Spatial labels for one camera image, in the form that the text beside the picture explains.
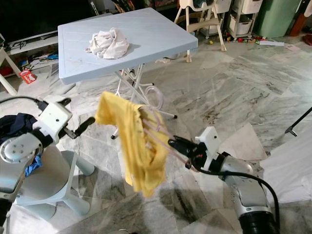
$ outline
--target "light blue table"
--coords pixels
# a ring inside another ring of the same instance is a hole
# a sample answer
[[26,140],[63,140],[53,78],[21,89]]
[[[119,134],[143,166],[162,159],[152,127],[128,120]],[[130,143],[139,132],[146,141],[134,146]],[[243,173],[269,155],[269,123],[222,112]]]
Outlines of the light blue table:
[[[85,52],[92,34],[122,31],[130,43],[119,59],[97,58]],[[59,78],[64,84],[97,78],[197,47],[197,38],[152,8],[86,19],[58,27]]]

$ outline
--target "crumpled white cloth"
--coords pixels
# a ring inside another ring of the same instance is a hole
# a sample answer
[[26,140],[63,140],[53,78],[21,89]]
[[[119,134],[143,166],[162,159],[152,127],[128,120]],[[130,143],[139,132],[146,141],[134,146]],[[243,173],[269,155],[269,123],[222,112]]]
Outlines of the crumpled white cloth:
[[98,58],[118,59],[127,52],[128,47],[129,43],[122,32],[111,28],[109,32],[94,33],[86,52],[93,53]]

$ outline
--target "black cable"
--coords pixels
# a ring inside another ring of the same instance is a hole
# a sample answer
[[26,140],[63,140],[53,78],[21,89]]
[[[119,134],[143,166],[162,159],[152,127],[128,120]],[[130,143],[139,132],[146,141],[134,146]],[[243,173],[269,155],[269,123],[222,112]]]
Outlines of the black cable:
[[7,99],[0,100],[0,104],[1,104],[1,103],[4,103],[4,102],[6,102],[6,101],[13,100],[13,99],[18,99],[18,98],[25,98],[25,99],[29,99],[29,100],[34,101],[35,103],[40,102],[38,99],[35,99],[35,98],[33,98],[33,97],[27,97],[27,96],[16,96],[16,97],[9,97],[9,98],[7,98]]
[[4,103],[4,102],[6,102],[6,101],[18,99],[18,98],[24,98],[24,99],[29,99],[29,100],[34,101],[34,102],[37,104],[38,108],[39,108],[40,110],[42,110],[42,111],[48,106],[48,103],[47,103],[46,101],[40,101],[40,100],[38,100],[38,99],[36,99],[36,98],[28,97],[28,96],[9,97],[9,98],[7,98],[7,99],[0,100],[0,104]]
[[204,174],[207,174],[207,175],[212,175],[212,176],[242,176],[242,177],[254,179],[254,180],[258,181],[260,184],[263,184],[265,187],[267,187],[269,189],[269,191],[271,192],[273,199],[274,199],[275,219],[276,219],[277,227],[278,227],[278,229],[280,229],[278,198],[277,198],[277,195],[276,195],[274,189],[267,182],[265,182],[264,180],[254,176],[254,175],[250,175],[250,174],[242,173],[242,172],[229,172],[229,171],[226,171],[226,172],[209,172],[209,171],[202,170],[200,167],[198,167],[196,165],[194,157],[191,158],[191,162],[192,162],[192,165],[195,167],[196,170],[198,170],[199,172],[202,172]]

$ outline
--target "yellow cloth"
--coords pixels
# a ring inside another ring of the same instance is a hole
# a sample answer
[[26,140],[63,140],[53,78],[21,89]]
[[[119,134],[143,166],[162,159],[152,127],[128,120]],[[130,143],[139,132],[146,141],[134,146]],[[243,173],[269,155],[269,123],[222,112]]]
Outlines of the yellow cloth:
[[[140,107],[142,105],[103,92],[96,113],[96,122],[117,125],[126,165],[126,182],[133,186],[135,192],[142,191],[145,197],[149,197],[165,180],[168,150],[145,134],[143,128],[152,132],[165,144],[169,137],[161,131],[151,130],[142,123],[141,118],[144,118],[157,127],[153,114],[143,108],[139,109]],[[165,126],[161,115],[156,111],[154,113]]]

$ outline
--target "high chair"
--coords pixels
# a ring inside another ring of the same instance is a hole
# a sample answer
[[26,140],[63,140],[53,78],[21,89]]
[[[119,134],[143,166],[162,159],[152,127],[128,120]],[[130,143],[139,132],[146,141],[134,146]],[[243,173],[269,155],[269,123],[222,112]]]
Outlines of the high chair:
[[[194,7],[193,4],[193,0],[180,0],[180,8],[179,11],[176,15],[175,18],[175,23],[179,23],[183,20],[186,19],[186,31],[187,32],[193,32],[195,30],[198,30],[200,28],[206,27],[206,26],[210,26],[210,25],[216,25],[217,29],[218,29],[218,34],[219,34],[219,38],[220,38],[220,43],[221,43],[221,51],[226,51],[224,42],[223,42],[223,38],[222,38],[222,33],[221,33],[221,28],[220,28],[220,23],[219,23],[219,19],[218,19],[218,15],[216,13],[216,8],[215,8],[215,4],[218,0],[214,0],[212,4],[207,5],[205,2],[202,3],[200,8],[196,8]],[[189,7],[192,8],[193,11],[195,11],[195,13],[189,14]],[[181,11],[182,9],[185,9],[185,16],[181,16]],[[214,18],[212,19],[208,19],[208,20],[204,20],[204,14],[206,10],[212,9],[212,11],[214,12]],[[192,23],[190,24],[190,17],[191,18],[197,18],[199,16],[199,12],[201,11],[201,15],[200,15],[200,21],[199,23]],[[187,62],[192,62],[191,60],[191,53],[190,50],[187,51]]]

